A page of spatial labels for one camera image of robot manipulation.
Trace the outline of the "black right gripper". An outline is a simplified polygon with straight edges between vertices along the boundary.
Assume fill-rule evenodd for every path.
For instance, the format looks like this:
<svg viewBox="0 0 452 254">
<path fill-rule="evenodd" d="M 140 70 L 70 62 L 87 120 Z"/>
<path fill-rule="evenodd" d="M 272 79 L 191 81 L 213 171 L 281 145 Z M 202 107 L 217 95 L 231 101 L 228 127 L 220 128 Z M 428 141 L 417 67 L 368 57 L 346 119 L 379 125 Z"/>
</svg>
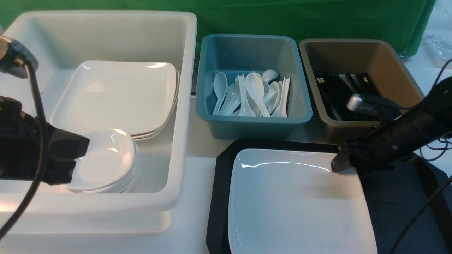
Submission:
<svg viewBox="0 0 452 254">
<path fill-rule="evenodd" d="M 400 127 L 397 124 L 372 128 L 361 137 L 340 143 L 331 161 L 332 172 L 361 168 L 366 171 L 391 170 L 400 160 Z"/>
</svg>

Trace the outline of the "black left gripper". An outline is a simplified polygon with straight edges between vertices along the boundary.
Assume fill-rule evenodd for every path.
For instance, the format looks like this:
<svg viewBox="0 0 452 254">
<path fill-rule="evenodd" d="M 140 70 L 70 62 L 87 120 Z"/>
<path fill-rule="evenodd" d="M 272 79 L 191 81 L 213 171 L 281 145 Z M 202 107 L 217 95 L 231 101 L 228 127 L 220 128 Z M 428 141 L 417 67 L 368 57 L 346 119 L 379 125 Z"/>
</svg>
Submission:
<svg viewBox="0 0 452 254">
<path fill-rule="evenodd" d="M 85 136 L 58 129 L 49 123 L 47 127 L 50 141 L 44 183 L 68 184 L 72 181 L 76 159 L 86 155 L 90 140 Z"/>
</svg>

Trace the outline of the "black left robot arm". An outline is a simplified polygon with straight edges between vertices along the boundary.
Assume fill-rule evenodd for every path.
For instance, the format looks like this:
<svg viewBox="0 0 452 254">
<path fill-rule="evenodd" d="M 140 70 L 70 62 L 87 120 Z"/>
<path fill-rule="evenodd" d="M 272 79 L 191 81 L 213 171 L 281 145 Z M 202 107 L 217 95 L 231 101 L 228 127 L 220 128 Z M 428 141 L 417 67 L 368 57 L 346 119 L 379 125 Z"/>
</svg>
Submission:
<svg viewBox="0 0 452 254">
<path fill-rule="evenodd" d="M 1 179 L 31 181 L 40 153 L 40 134 L 35 117 L 22 111 L 22 104 L 10 97 L 1 97 Z M 48 185 L 70 183 L 76 159 L 84 157 L 89 138 L 55 128 L 49 131 L 49 158 L 42 181 Z"/>
</svg>

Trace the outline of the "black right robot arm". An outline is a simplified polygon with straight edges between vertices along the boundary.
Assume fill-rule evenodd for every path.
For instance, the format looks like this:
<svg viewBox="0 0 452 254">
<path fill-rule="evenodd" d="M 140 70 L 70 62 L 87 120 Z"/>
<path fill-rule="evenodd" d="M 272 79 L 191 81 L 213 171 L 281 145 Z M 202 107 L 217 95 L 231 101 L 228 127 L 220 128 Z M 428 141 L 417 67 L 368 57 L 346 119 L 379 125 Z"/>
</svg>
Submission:
<svg viewBox="0 0 452 254">
<path fill-rule="evenodd" d="M 369 134 L 347 140 L 331 161 L 339 173 L 356 168 L 366 171 L 391 170 L 394 162 L 407 159 L 413 151 L 451 134 L 452 78 L 431 88 L 414 108 L 397 119 L 381 124 Z"/>
</svg>

